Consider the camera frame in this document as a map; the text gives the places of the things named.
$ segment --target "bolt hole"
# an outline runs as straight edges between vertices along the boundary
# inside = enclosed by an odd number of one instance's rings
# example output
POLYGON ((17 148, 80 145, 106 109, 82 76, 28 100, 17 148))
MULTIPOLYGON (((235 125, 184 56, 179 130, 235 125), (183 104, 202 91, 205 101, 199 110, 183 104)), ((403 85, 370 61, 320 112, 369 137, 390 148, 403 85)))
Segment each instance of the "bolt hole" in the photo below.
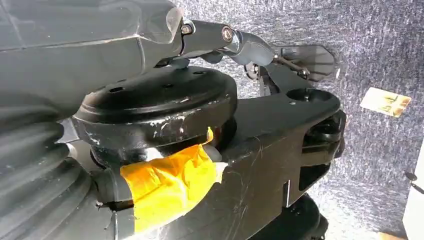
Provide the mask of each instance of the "bolt hole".
POLYGON ((287 93, 287 97, 301 102, 325 102, 332 98, 331 93, 314 88, 299 88, 287 93))
POLYGON ((115 87, 115 88, 110 89, 109 92, 110 93, 116 93, 116 92, 119 92, 119 91, 122 91, 122 90, 124 90, 124 88, 119 86, 119 87, 115 87))

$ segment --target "white sticker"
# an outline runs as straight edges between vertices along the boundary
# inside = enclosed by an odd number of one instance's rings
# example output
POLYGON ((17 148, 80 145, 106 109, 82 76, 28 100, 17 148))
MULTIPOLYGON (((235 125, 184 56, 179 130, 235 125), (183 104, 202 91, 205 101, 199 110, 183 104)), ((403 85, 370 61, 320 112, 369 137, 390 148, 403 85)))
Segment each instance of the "white sticker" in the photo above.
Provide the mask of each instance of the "white sticker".
POLYGON ((371 87, 365 94, 360 106, 378 113, 399 118, 411 102, 408 96, 371 87))

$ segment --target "orange tape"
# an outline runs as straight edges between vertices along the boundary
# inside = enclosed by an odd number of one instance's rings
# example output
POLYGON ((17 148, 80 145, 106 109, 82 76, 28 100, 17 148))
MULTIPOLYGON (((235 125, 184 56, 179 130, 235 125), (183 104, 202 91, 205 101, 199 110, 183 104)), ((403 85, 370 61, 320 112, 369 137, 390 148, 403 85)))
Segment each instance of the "orange tape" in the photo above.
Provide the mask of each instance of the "orange tape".
MULTIPOLYGON (((213 139, 210 128, 207 135, 209 143, 213 139)), ((185 215, 219 181, 217 176, 222 177, 203 144, 169 157, 123 166, 120 174, 131 190, 136 233, 156 229, 185 215)))

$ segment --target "black machine housing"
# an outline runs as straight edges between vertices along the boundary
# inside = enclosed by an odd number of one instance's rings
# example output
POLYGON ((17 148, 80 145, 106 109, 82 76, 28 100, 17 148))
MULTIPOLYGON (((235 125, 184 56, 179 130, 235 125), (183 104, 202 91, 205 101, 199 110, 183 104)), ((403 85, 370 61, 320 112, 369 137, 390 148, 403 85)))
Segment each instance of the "black machine housing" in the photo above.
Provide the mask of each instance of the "black machine housing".
MULTIPOLYGON (((219 151, 219 161, 229 164, 222 184, 151 235, 161 240, 324 236, 327 221, 305 192, 342 154, 346 115, 336 96, 315 89, 287 66, 272 63, 258 76, 272 90, 252 99, 237 99, 228 75, 196 66, 157 68, 85 98, 72 121, 104 169, 148 161, 152 150, 169 156, 203 143, 208 127, 214 131, 210 145, 219 151)), ((122 218, 131 215, 124 211, 122 218)))

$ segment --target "bolt head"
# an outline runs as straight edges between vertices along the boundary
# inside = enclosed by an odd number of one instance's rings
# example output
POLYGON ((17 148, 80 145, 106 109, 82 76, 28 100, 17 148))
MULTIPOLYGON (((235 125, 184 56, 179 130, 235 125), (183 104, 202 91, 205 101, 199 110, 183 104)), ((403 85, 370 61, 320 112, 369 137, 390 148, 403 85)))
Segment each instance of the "bolt head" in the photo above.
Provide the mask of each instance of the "bolt head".
POLYGON ((229 43, 233 41, 233 30, 229 26, 222 28, 222 38, 229 43))
POLYGON ((192 33, 192 27, 190 25, 183 25, 181 26, 181 33, 186 35, 186 34, 191 34, 192 33))

